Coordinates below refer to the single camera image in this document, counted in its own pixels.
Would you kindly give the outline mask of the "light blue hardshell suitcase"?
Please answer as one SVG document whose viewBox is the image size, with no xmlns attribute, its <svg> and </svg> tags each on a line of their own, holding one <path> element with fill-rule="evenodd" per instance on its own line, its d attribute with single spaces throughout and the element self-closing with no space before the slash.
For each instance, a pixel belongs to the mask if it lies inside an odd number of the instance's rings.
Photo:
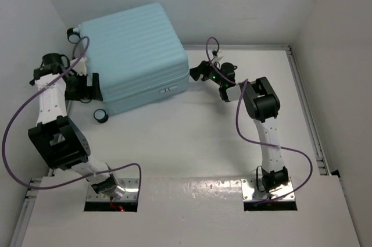
<svg viewBox="0 0 372 247">
<path fill-rule="evenodd" d="M 119 114 L 185 92 L 187 53 L 159 3 L 78 25 L 88 71 L 98 73 L 105 110 Z"/>
</svg>

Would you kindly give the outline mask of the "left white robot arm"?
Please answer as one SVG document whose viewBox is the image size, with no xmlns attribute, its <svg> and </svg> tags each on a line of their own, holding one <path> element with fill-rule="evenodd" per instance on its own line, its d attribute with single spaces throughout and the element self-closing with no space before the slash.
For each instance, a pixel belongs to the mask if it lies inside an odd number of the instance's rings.
<svg viewBox="0 0 372 247">
<path fill-rule="evenodd" d="M 88 84 L 86 56 L 62 59 L 61 54 L 48 53 L 34 70 L 31 85 L 41 95 L 37 123 L 28 130 L 28 137 L 50 168 L 74 171 L 95 193 L 119 199 L 124 190 L 117 178 L 106 163 L 91 155 L 88 140 L 67 114 L 68 101 L 103 100 L 99 75 L 93 73 Z"/>
</svg>

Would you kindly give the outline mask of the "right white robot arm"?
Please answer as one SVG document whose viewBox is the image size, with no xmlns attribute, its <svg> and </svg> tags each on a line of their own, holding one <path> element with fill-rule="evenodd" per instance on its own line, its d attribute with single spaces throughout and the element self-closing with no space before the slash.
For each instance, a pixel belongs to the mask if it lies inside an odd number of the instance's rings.
<svg viewBox="0 0 372 247">
<path fill-rule="evenodd" d="M 264 191 L 270 192 L 289 181 L 277 134 L 280 101 L 267 77 L 252 82 L 235 83 L 236 69 L 235 65 L 228 62 L 216 68 L 210 62 L 203 61 L 197 67 L 191 68 L 189 74 L 195 81 L 211 80 L 219 85 L 219 94 L 223 101 L 240 101 L 244 104 L 259 134 L 257 144 L 262 150 L 261 183 Z"/>
</svg>

